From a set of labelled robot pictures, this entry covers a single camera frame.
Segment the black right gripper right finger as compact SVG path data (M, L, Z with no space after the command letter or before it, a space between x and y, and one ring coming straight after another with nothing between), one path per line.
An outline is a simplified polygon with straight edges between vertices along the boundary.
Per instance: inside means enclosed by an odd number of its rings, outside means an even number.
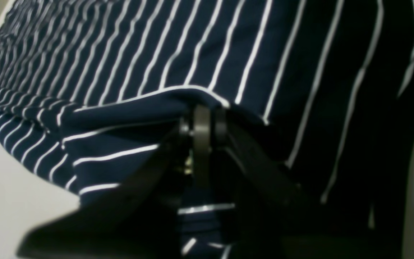
M317 202L224 109L211 113L211 187L235 204L234 259L400 259L391 235Z

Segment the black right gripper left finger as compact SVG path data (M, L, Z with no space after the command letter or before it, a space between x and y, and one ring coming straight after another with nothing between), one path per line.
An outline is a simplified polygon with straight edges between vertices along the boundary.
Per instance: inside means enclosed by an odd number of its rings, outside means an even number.
M209 187L211 111L198 105L117 188L31 230L20 259L181 259L178 211L187 187Z

